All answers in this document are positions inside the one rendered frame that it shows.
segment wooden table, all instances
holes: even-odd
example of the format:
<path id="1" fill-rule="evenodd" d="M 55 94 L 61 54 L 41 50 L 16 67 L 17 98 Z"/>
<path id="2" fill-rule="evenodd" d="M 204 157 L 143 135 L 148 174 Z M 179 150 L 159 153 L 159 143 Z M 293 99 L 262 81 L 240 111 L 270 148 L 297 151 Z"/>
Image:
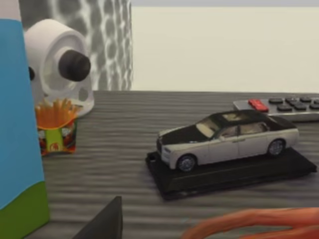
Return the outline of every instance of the wooden table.
<path id="1" fill-rule="evenodd" d="M 247 208 L 319 207 L 319 175 L 174 202 L 158 195 L 146 165 L 159 130 L 188 125 L 234 100 L 283 94 L 96 92 L 79 120 L 77 150 L 44 158 L 51 222 L 28 239 L 70 239 L 115 196 L 123 197 L 124 239 L 177 239 L 196 222 Z M 319 123 L 299 123 L 295 147 L 319 165 Z M 212 238 L 237 238 L 264 228 Z"/>

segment car roof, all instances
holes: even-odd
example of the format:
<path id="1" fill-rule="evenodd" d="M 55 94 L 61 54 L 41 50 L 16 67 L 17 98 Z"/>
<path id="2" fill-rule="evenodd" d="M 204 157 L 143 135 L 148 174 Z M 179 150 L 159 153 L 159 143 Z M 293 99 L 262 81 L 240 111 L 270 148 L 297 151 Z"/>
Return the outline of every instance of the car roof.
<path id="1" fill-rule="evenodd" d="M 217 121 L 220 127 L 230 127 L 239 124 L 256 123 L 269 121 L 266 114 L 256 110 L 235 110 L 215 113 L 210 116 L 212 120 Z"/>

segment luxury sedan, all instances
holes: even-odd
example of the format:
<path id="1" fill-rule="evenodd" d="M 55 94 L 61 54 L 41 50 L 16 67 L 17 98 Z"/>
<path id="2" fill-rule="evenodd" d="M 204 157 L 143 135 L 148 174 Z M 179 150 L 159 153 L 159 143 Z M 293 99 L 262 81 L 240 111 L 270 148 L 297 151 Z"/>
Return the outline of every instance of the luxury sedan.
<path id="1" fill-rule="evenodd" d="M 212 114 L 190 126 L 159 133 L 157 150 L 170 169 L 268 154 L 276 157 L 295 145 L 299 131 L 291 122 L 255 110 Z"/>

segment remote control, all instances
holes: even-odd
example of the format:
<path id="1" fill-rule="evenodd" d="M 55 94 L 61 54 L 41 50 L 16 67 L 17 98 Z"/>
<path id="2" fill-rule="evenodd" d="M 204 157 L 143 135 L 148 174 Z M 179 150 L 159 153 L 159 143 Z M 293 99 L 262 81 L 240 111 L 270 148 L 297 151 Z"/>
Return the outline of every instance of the remote control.
<path id="1" fill-rule="evenodd" d="M 237 110 L 255 109 L 292 122 L 319 121 L 319 98 L 270 98 L 234 101 Z"/>

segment french fries package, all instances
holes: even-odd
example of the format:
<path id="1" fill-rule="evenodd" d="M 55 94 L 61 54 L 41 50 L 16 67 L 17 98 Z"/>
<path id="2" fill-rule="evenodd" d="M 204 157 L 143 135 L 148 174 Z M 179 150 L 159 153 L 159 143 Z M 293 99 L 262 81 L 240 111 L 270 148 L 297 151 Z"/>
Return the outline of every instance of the french fries package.
<path id="1" fill-rule="evenodd" d="M 53 104 L 44 102 L 35 108 L 41 155 L 57 152 L 73 153 L 76 145 L 79 109 L 64 99 Z"/>

